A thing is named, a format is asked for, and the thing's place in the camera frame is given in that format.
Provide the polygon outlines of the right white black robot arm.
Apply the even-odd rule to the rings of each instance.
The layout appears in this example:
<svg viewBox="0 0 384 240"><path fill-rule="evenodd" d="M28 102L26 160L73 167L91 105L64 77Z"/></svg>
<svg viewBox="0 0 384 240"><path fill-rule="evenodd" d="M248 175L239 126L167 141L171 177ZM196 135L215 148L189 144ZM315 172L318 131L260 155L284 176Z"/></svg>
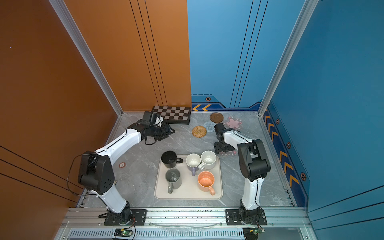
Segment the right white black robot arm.
<svg viewBox="0 0 384 240"><path fill-rule="evenodd" d="M245 178L239 207L240 220L246 225L265 226L267 219L260 206L260 194L271 165L263 141L251 139L235 129L227 129L222 123L216 124L214 130L218 139L214 143L215 153L238 152L240 170Z"/></svg>

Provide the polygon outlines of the woven rattan round coaster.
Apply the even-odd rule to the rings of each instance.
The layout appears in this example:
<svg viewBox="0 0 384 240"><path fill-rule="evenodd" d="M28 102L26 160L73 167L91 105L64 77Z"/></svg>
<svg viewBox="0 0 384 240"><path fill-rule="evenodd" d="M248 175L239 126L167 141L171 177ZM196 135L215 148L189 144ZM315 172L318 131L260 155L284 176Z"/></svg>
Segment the woven rattan round coaster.
<svg viewBox="0 0 384 240"><path fill-rule="evenodd" d="M192 134L196 138L202 138L207 134L207 129L204 126L196 126L193 128Z"/></svg>

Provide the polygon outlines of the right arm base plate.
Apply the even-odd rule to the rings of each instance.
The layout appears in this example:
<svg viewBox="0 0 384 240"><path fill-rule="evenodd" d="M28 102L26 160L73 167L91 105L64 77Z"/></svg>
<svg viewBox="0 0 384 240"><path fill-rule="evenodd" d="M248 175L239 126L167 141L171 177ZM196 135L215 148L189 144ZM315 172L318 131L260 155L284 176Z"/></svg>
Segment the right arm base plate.
<svg viewBox="0 0 384 240"><path fill-rule="evenodd" d="M267 217L262 208L257 208L252 211L243 211L243 209L227 209L226 221L228 226L235 225L259 225L266 226Z"/></svg>

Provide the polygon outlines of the brown wooden round coaster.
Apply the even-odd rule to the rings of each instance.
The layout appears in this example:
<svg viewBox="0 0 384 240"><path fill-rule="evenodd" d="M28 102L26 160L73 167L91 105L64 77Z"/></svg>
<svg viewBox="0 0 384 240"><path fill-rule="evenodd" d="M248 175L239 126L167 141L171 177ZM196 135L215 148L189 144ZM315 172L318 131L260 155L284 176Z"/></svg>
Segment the brown wooden round coaster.
<svg viewBox="0 0 384 240"><path fill-rule="evenodd" d="M224 120L224 116L221 113L212 113L210 115L210 120L211 122L218 124Z"/></svg>

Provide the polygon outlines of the blue woven round coaster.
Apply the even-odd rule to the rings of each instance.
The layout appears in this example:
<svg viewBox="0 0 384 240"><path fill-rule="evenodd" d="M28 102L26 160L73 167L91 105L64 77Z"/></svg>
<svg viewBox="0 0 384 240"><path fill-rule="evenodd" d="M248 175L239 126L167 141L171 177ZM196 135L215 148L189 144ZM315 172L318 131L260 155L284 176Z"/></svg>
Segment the blue woven round coaster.
<svg viewBox="0 0 384 240"><path fill-rule="evenodd" d="M207 130L208 133L213 133L215 132L215 125L216 123L214 122L205 122L203 127Z"/></svg>

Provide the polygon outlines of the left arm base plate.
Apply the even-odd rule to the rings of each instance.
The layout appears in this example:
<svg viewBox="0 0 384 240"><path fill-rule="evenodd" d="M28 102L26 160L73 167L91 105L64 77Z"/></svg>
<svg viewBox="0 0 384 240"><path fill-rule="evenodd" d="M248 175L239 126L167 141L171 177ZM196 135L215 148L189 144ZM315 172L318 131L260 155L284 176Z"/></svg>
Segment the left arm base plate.
<svg viewBox="0 0 384 240"><path fill-rule="evenodd" d="M124 210L120 214L107 211L107 213L99 215L100 218L105 216L105 226L122 226L129 227L132 225L143 226L146 221L147 210L145 209L130 209Z"/></svg>

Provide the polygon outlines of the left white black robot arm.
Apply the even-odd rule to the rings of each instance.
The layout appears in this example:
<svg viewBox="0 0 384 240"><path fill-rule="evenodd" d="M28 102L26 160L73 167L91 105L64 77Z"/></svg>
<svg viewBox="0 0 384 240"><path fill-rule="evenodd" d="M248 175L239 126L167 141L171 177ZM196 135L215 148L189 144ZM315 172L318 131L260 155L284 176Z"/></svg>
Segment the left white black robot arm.
<svg viewBox="0 0 384 240"><path fill-rule="evenodd" d="M113 165L131 147L153 137L162 141L175 133L164 123L163 117L152 112L144 112L143 118L127 127L123 134L96 151L86 151L81 155L78 183L95 194L107 207L106 219L124 226L132 225L133 214L128 201L115 186Z"/></svg>

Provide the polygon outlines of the pink flower coaster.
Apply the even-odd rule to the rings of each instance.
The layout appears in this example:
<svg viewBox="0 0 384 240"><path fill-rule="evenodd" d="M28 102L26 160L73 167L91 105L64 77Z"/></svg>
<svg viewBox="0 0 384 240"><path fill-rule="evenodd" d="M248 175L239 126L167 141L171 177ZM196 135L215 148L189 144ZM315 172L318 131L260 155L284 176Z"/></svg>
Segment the pink flower coaster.
<svg viewBox="0 0 384 240"><path fill-rule="evenodd" d="M228 151L228 152L219 152L220 156L235 156L237 154L236 150Z"/></svg>
<svg viewBox="0 0 384 240"><path fill-rule="evenodd" d="M234 117L228 117L226 120L223 121L223 123L227 129L234 129L240 131L243 128L242 120L236 119Z"/></svg>

